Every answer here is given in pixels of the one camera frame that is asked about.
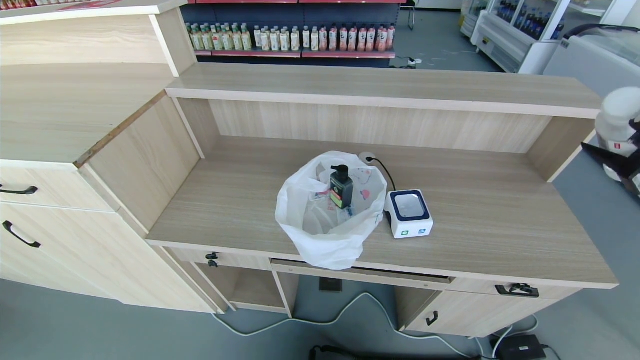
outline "black handle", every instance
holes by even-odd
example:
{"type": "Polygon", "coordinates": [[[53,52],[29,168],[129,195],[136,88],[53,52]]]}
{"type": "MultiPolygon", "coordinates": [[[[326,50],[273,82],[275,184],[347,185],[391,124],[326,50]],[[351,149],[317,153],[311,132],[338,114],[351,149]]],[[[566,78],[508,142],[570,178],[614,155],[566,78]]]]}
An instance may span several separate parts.
{"type": "Polygon", "coordinates": [[[507,290],[504,285],[496,285],[495,289],[500,295],[519,296],[519,297],[540,297],[540,292],[536,288],[532,288],[529,284],[512,284],[507,290]]]}
{"type": "Polygon", "coordinates": [[[29,186],[26,190],[21,190],[21,191],[11,191],[11,190],[0,189],[0,193],[16,193],[18,195],[33,195],[36,191],[38,191],[38,188],[35,186],[29,186]]]}
{"type": "Polygon", "coordinates": [[[433,325],[433,323],[435,323],[436,320],[438,320],[438,311],[433,312],[433,320],[430,318],[427,318],[427,326],[433,325]]]}
{"type": "Polygon", "coordinates": [[[20,241],[22,241],[23,243],[29,245],[30,247],[40,247],[40,243],[37,241],[34,241],[33,243],[28,243],[26,241],[24,241],[23,238],[21,238],[20,236],[18,236],[16,233],[13,232],[13,230],[11,230],[11,226],[13,226],[13,224],[10,221],[5,221],[2,223],[2,226],[4,226],[4,228],[13,236],[15,236],[16,238],[18,238],[20,241]]]}

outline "white cable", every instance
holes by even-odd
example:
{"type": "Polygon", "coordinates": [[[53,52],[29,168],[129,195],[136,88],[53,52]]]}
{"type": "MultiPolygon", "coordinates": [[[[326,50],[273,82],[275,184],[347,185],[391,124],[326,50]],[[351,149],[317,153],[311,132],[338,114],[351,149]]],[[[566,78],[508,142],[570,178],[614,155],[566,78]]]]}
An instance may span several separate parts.
{"type": "Polygon", "coordinates": [[[507,335],[511,332],[511,330],[513,330],[513,325],[509,326],[507,331],[505,331],[504,334],[502,334],[502,336],[498,339],[498,342],[495,343],[495,346],[493,347],[493,353],[491,354],[492,359],[495,359],[495,353],[496,351],[498,351],[498,347],[500,346],[500,343],[502,343],[502,340],[504,340],[504,338],[507,337],[507,335]]]}
{"type": "Polygon", "coordinates": [[[449,347],[449,349],[453,350],[455,353],[457,353],[460,356],[464,356],[468,359],[471,359],[473,356],[469,356],[464,354],[463,352],[460,352],[458,349],[454,348],[450,343],[448,343],[446,340],[444,340],[443,338],[441,338],[438,335],[426,335],[426,336],[413,336],[413,335],[409,335],[409,334],[405,334],[403,332],[400,332],[398,330],[396,330],[394,328],[394,324],[391,322],[391,318],[389,317],[389,314],[387,313],[387,310],[385,309],[385,307],[382,305],[382,303],[380,302],[380,300],[376,299],[375,296],[371,295],[370,293],[364,292],[361,293],[360,295],[356,296],[355,299],[353,299],[349,304],[347,304],[347,306],[345,306],[342,311],[340,311],[340,313],[338,314],[338,316],[336,316],[335,319],[331,320],[330,322],[312,322],[309,320],[302,320],[302,319],[296,319],[296,318],[291,318],[291,319],[284,319],[281,320],[277,323],[274,323],[273,325],[269,325],[267,327],[265,327],[264,329],[261,330],[257,330],[257,331],[253,331],[253,332],[239,332],[237,330],[235,330],[234,328],[231,327],[231,325],[227,324],[226,322],[224,322],[221,318],[218,318],[215,314],[211,314],[217,321],[219,321],[222,325],[224,325],[225,327],[227,327],[227,329],[231,330],[234,334],[236,335],[240,335],[240,336],[244,336],[244,337],[248,337],[248,336],[253,336],[256,334],[260,334],[261,332],[270,330],[278,325],[280,325],[281,323],[285,323],[285,322],[301,322],[301,323],[309,323],[312,325],[333,325],[336,322],[338,322],[338,320],[340,320],[340,317],[342,316],[342,314],[344,314],[345,311],[347,311],[347,309],[349,309],[349,306],[353,305],[353,303],[355,303],[359,298],[363,297],[363,296],[369,296],[370,298],[372,298],[373,300],[375,300],[375,302],[380,306],[380,308],[382,308],[382,311],[385,313],[385,315],[387,316],[387,321],[389,322],[389,326],[391,326],[391,329],[396,332],[396,334],[398,335],[402,335],[405,338],[410,338],[410,339],[416,339],[416,340],[426,340],[426,339],[438,339],[440,341],[442,341],[442,343],[444,343],[444,345],[447,345],[447,347],[449,347]]]}
{"type": "Polygon", "coordinates": [[[511,334],[509,334],[509,336],[507,336],[508,338],[512,337],[512,336],[516,336],[516,335],[521,335],[521,334],[526,334],[528,332],[532,332],[533,330],[538,328],[538,325],[540,324],[540,321],[538,320],[538,317],[536,315],[531,315],[533,316],[534,320],[536,321],[536,323],[528,328],[527,330],[522,330],[522,331],[516,331],[516,332],[512,332],[511,334]]]}

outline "white object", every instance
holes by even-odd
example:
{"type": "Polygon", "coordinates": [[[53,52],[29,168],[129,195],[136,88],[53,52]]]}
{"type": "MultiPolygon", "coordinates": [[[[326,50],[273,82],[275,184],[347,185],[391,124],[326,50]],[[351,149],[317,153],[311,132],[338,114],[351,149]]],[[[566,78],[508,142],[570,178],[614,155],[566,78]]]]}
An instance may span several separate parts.
{"type": "MultiPolygon", "coordinates": [[[[628,140],[636,133],[629,126],[630,120],[640,115],[640,88],[617,89],[602,101],[602,109],[596,118],[598,145],[611,152],[629,157],[637,147],[628,140]]],[[[603,165],[607,175],[616,181],[620,177],[607,165],[603,165]]]]}
{"type": "Polygon", "coordinates": [[[638,86],[640,35],[615,28],[592,29],[562,39],[543,73],[576,78],[602,98],[615,89],[638,86]]]}
{"type": "Polygon", "coordinates": [[[391,232],[396,239],[428,236],[433,228],[433,217],[420,190],[389,192],[385,211],[391,218],[391,232]]]}
{"type": "MultiPolygon", "coordinates": [[[[482,8],[477,7],[480,3],[482,1],[474,1],[470,16],[465,17],[466,24],[461,28],[464,34],[469,34],[474,19],[477,19],[470,36],[471,44],[477,46],[480,51],[484,52],[506,72],[542,74],[560,43],[560,40],[552,39],[552,37],[561,20],[564,19],[565,23],[560,37],[567,31],[583,24],[620,25],[635,5],[636,0],[613,0],[608,8],[600,8],[603,2],[597,1],[592,1],[586,6],[579,6],[572,3],[571,0],[554,0],[555,9],[544,8],[542,10],[543,14],[549,12],[551,16],[539,40],[515,27],[518,15],[514,15],[511,22],[496,15],[500,8],[500,1],[490,1],[487,10],[482,10],[478,16],[475,16],[477,10],[482,8]]],[[[520,13],[524,3],[525,1],[519,2],[516,14],[520,13]]],[[[530,4],[528,10],[531,11],[533,7],[539,8],[537,5],[530,4]]]]}
{"type": "Polygon", "coordinates": [[[357,155],[326,152],[288,178],[275,217],[307,263],[330,270],[353,266],[362,244],[383,218],[387,181],[357,155]],[[331,166],[347,165],[353,181],[350,207],[337,208],[329,198],[331,166]]]}

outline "drawer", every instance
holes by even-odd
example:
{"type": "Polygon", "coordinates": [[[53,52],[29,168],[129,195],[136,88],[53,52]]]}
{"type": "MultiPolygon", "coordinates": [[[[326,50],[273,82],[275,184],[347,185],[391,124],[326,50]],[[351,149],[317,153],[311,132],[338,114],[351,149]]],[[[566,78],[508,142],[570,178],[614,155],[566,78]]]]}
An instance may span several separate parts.
{"type": "MultiPolygon", "coordinates": [[[[466,279],[458,277],[453,280],[451,286],[449,287],[449,290],[462,291],[467,293],[500,295],[495,287],[496,285],[503,286],[506,291],[509,291],[515,284],[513,282],[466,279]]],[[[577,293],[582,289],[569,288],[566,286],[537,285],[534,283],[530,283],[528,285],[538,291],[538,293],[540,294],[539,299],[562,300],[565,297],[577,293]]]]}
{"type": "MultiPolygon", "coordinates": [[[[212,253],[208,250],[192,250],[179,247],[172,247],[171,251],[181,261],[198,264],[207,264],[209,262],[209,259],[207,259],[207,255],[212,253]]],[[[251,255],[229,254],[226,252],[217,252],[216,255],[218,258],[214,261],[218,264],[218,266],[230,266],[234,268],[271,271],[271,262],[269,261],[269,258],[262,258],[260,256],[251,255]]]]}
{"type": "Polygon", "coordinates": [[[301,261],[274,259],[271,261],[271,267],[277,272],[290,274],[331,277],[333,279],[373,282],[375,284],[405,286],[408,288],[445,290],[451,283],[451,278],[445,276],[410,274],[365,268],[349,268],[346,270],[335,271],[316,268],[301,261]]]}
{"type": "Polygon", "coordinates": [[[7,160],[0,164],[1,201],[113,211],[73,164],[7,160]]]}

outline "store shelf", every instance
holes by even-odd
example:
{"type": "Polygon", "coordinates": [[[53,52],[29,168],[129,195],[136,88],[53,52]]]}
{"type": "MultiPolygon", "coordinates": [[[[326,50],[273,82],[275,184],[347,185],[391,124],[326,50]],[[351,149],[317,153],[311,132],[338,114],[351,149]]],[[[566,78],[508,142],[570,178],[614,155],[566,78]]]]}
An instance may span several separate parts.
{"type": "Polygon", "coordinates": [[[214,50],[196,51],[198,56],[251,56],[256,58],[299,58],[299,51],[263,51],[263,50],[214,50]]]}
{"type": "Polygon", "coordinates": [[[298,0],[194,0],[194,3],[197,3],[197,4],[297,4],[298,0]]]}
{"type": "Polygon", "coordinates": [[[593,16],[597,16],[597,17],[602,17],[602,15],[604,15],[605,12],[607,12],[607,9],[609,8],[609,5],[607,3],[603,3],[603,6],[606,6],[604,9],[602,8],[585,8],[583,6],[580,6],[578,4],[574,4],[574,3],[569,3],[569,9],[573,9],[575,11],[581,12],[581,13],[585,13],[587,15],[593,15],[593,16]]]}
{"type": "Polygon", "coordinates": [[[344,59],[392,59],[396,57],[393,51],[310,51],[302,52],[303,58],[344,58],[344,59]]]}
{"type": "Polygon", "coordinates": [[[300,0],[301,4],[404,4],[406,0],[300,0]]]}

